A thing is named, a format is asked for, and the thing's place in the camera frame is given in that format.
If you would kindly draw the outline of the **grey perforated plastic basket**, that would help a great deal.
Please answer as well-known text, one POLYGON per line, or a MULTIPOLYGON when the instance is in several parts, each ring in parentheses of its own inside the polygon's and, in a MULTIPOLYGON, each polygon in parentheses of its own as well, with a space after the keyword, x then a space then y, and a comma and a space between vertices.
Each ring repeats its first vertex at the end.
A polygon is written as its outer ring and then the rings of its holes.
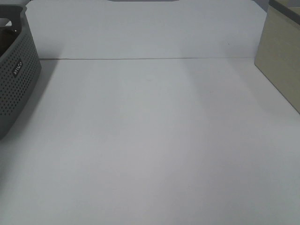
POLYGON ((41 63, 26 16, 26 7, 1 4, 0 17, 11 22, 0 28, 0 136, 3 138, 30 98, 41 63))

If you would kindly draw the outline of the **beige fabric storage box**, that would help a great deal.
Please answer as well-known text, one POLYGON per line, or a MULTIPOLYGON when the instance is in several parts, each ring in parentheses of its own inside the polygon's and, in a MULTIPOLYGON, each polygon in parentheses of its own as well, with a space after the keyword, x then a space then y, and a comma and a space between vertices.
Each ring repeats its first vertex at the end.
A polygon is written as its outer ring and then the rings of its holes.
POLYGON ((270 0, 255 65, 286 97, 300 99, 300 8, 270 0))

